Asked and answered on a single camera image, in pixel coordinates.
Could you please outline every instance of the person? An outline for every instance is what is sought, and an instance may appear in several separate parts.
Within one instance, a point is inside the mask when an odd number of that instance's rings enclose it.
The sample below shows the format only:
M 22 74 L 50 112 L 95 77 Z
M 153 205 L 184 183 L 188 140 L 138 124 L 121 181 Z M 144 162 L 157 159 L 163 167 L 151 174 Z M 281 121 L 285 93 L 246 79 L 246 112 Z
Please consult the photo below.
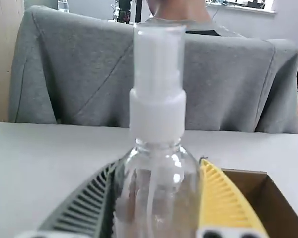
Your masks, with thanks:
M 154 17 L 146 24 L 183 24 L 190 34 L 241 37 L 212 21 L 205 0 L 147 0 L 147 3 Z

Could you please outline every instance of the cable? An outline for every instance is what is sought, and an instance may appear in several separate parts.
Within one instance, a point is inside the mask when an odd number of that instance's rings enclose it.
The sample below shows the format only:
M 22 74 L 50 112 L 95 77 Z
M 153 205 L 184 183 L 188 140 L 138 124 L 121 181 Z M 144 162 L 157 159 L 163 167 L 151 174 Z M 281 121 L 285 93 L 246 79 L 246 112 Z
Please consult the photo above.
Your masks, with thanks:
M 214 17 L 215 17 L 215 16 L 217 15 L 217 13 L 219 12 L 219 9 L 220 9 L 220 8 L 218 8 L 217 11 L 216 11 L 216 13 L 212 16 L 212 20 L 214 19 Z

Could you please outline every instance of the bottle neck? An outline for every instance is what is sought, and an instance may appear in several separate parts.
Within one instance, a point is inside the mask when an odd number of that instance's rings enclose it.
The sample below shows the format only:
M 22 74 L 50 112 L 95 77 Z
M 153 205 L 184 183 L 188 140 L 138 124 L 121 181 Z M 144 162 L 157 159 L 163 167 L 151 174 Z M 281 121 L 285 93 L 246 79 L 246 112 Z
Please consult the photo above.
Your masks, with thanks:
M 138 151 L 144 153 L 155 153 L 159 151 L 159 153 L 163 154 L 173 154 L 180 149 L 180 142 L 180 138 L 166 143 L 148 143 L 137 138 L 135 140 L 135 147 Z

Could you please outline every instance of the bottle cap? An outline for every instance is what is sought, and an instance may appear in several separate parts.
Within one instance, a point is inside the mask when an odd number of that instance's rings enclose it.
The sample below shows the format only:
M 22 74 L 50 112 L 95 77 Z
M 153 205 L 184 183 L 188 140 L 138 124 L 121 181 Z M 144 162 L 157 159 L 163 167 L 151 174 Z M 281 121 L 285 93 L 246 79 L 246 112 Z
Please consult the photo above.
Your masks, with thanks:
M 144 142 L 170 142 L 184 133 L 184 35 L 184 26 L 134 27 L 130 130 Z

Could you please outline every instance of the window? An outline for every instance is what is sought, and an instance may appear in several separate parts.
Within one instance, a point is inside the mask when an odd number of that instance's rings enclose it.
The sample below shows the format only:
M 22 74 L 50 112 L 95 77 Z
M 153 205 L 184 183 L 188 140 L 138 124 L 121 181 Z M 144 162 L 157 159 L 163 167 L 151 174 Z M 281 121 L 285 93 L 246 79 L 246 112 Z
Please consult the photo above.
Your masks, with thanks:
M 274 0 L 209 0 L 211 4 L 221 4 L 233 8 L 272 11 Z

